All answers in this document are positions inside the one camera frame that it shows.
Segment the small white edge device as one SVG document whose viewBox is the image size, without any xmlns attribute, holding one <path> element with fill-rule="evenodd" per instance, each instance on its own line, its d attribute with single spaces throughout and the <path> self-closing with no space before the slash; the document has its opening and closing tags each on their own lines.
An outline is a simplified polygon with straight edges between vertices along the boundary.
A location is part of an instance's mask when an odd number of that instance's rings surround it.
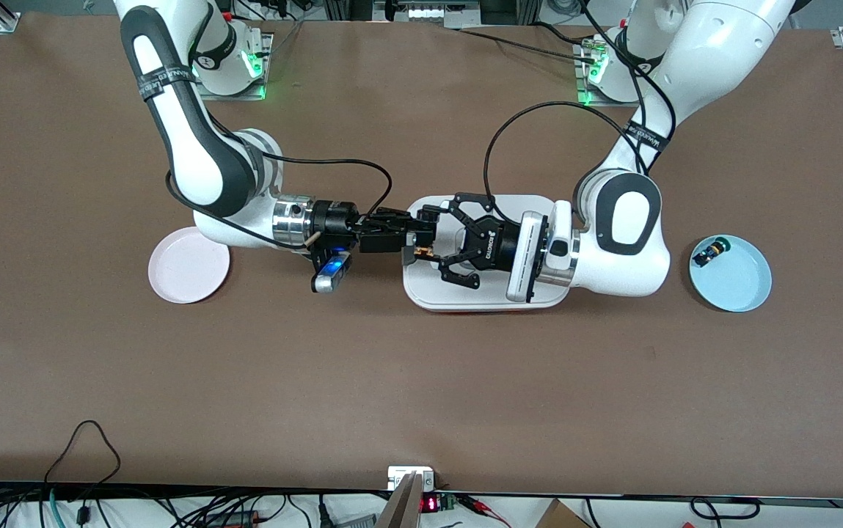
<svg viewBox="0 0 843 528">
<path fill-rule="evenodd" d="M 420 474 L 423 481 L 423 491 L 432 492 L 436 489 L 436 472 L 428 466 L 389 466 L 387 469 L 387 491 L 394 491 L 401 483 L 401 479 L 408 474 Z"/>
</svg>

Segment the light blue round plate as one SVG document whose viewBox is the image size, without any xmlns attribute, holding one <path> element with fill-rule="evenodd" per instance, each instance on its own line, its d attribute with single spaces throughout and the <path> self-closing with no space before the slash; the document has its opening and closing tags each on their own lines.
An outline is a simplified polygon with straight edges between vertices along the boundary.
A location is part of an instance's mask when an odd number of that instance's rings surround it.
<svg viewBox="0 0 843 528">
<path fill-rule="evenodd" d="M 692 256 L 719 236 L 729 241 L 730 250 L 707 266 L 696 267 Z M 746 313 L 759 308 L 773 287 L 766 257 L 749 241 L 731 234 L 703 238 L 690 251 L 687 267 L 690 284 L 701 301 L 724 312 Z"/>
</svg>

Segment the white lidded storage box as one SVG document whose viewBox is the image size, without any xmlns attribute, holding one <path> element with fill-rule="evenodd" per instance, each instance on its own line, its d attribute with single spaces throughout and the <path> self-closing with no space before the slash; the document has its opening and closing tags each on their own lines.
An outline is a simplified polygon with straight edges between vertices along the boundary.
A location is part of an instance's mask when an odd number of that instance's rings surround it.
<svg viewBox="0 0 843 528">
<path fill-rule="evenodd" d="M 565 273 L 564 281 L 558 284 L 558 278 L 548 276 L 547 281 L 542 283 L 542 271 L 548 271 L 550 267 L 542 264 L 542 258 L 550 246 L 550 228 L 552 220 L 553 203 L 538 195 L 508 195 L 502 194 L 495 197 L 495 203 L 489 202 L 494 207 L 495 215 L 502 220 L 511 221 L 519 225 L 522 214 L 525 211 L 535 211 L 547 217 L 546 241 L 539 257 L 541 266 L 536 275 L 534 284 L 534 296 L 531 303 L 511 303 L 506 298 L 506 285 L 509 281 L 509 273 L 505 271 L 479 271 L 481 287 L 478 290 L 468 290 L 459 285 L 445 283 L 441 280 L 436 261 L 418 260 L 411 266 L 402 267 L 402 283 L 411 300 L 419 307 L 432 312 L 471 313 L 471 312 L 505 312 L 528 309 L 544 309 L 553 307 L 566 297 L 571 284 L 572 275 Z M 444 208 L 436 206 L 436 195 L 424 197 L 412 204 L 412 212 L 419 217 L 431 218 L 435 215 L 439 220 L 440 214 L 445 213 Z M 438 236 L 434 243 L 436 255 L 449 255 L 461 253 L 465 250 L 465 236 Z M 469 273 L 472 268 L 464 263 L 459 268 L 461 273 Z"/>
</svg>

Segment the orange push button switch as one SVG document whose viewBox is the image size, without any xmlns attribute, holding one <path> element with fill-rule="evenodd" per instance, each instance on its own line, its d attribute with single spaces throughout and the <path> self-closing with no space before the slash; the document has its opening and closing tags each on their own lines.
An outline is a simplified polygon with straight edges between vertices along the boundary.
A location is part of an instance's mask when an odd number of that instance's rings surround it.
<svg viewBox="0 0 843 528">
<path fill-rule="evenodd" d="M 403 267 L 411 266 L 418 260 L 430 262 L 438 260 L 434 253 L 437 223 L 436 215 L 428 219 L 411 219 L 407 222 L 404 228 L 404 246 L 401 250 Z"/>
</svg>

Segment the green push button switch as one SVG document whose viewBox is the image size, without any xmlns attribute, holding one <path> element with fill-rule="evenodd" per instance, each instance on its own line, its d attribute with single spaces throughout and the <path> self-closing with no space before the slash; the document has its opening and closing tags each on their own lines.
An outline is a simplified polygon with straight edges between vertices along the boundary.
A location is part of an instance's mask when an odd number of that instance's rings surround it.
<svg viewBox="0 0 843 528">
<path fill-rule="evenodd" d="M 724 237 L 715 237 L 706 247 L 699 253 L 692 256 L 693 264 L 696 267 L 703 268 L 709 264 L 710 261 L 715 260 L 720 254 L 726 253 L 731 248 L 731 244 Z"/>
</svg>

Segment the brown cardboard piece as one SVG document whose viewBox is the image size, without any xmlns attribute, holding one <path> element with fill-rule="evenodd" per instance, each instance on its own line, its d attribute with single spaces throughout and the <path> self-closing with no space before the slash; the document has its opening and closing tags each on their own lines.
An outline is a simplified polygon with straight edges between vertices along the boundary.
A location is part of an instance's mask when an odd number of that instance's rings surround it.
<svg viewBox="0 0 843 528">
<path fill-rule="evenodd" d="M 558 499 L 552 499 L 543 511 L 534 528 L 593 528 L 585 519 L 576 514 L 568 505 Z"/>
</svg>

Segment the aluminium profile bar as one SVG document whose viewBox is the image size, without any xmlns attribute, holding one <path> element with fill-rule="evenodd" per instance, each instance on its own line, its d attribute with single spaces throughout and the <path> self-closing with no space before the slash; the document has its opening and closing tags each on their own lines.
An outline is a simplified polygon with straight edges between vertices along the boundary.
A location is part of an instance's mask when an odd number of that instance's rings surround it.
<svg viewBox="0 0 843 528">
<path fill-rule="evenodd" d="M 374 528 L 418 528 L 424 483 L 423 472 L 402 475 Z"/>
</svg>

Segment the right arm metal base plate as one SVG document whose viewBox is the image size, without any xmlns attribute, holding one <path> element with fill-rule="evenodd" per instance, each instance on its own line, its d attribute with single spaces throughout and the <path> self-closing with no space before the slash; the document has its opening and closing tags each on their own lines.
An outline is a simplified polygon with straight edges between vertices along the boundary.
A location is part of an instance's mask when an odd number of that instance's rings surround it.
<svg viewBox="0 0 843 528">
<path fill-rule="evenodd" d="M 203 100 L 263 100 L 266 97 L 274 35 L 248 27 L 238 40 L 237 51 L 218 70 L 203 70 L 195 63 Z"/>
</svg>

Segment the pink round plate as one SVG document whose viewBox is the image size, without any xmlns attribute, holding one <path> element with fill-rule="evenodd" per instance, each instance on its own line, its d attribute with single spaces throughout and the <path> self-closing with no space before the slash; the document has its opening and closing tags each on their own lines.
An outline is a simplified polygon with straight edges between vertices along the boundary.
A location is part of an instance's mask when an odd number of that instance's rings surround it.
<svg viewBox="0 0 843 528">
<path fill-rule="evenodd" d="M 154 247 L 148 282 L 169 303 L 199 303 L 219 290 L 230 267 L 229 247 L 204 237 L 199 228 L 184 227 Z"/>
</svg>

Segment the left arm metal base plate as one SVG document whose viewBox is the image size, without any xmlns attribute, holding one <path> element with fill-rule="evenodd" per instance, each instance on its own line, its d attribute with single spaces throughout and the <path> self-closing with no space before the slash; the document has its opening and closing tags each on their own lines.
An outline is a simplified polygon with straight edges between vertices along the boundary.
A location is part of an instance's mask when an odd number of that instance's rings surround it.
<svg viewBox="0 0 843 528">
<path fill-rule="evenodd" d="M 639 104 L 630 69 L 598 34 L 572 45 L 572 50 L 579 103 L 623 107 Z"/>
</svg>

